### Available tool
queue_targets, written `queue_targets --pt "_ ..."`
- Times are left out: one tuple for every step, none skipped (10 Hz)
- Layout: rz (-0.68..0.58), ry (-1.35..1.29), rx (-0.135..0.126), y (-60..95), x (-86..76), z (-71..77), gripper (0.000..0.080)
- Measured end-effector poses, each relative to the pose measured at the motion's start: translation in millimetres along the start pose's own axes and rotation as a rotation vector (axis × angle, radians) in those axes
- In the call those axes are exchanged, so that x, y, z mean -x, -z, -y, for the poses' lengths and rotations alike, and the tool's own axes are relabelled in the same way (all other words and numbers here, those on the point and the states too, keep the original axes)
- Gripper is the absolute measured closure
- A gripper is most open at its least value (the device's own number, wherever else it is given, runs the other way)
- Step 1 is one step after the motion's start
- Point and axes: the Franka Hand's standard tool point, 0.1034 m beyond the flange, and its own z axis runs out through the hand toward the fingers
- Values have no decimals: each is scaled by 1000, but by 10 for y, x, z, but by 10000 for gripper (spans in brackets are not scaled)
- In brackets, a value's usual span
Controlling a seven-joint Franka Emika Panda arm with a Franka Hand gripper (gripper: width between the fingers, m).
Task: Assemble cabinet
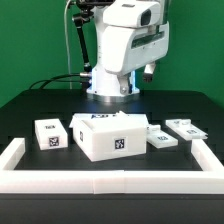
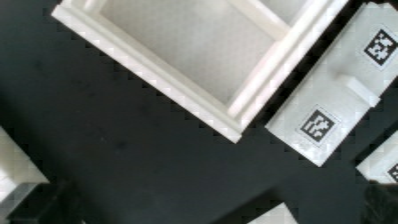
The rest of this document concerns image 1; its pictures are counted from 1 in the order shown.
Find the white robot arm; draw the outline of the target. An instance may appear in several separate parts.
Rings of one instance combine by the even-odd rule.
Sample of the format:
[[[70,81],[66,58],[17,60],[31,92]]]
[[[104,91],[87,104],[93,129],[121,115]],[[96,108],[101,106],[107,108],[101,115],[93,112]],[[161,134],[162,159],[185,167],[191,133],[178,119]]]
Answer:
[[[151,79],[169,45],[170,0],[115,0],[94,8],[97,63],[87,96],[103,102],[138,97],[135,71]]]

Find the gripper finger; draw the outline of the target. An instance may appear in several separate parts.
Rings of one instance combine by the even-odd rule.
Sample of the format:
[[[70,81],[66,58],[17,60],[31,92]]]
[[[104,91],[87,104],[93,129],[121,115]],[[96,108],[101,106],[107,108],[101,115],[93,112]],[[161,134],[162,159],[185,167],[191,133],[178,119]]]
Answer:
[[[144,73],[143,73],[143,80],[145,82],[151,82],[153,80],[154,70],[156,68],[155,63],[150,63],[145,66]]]

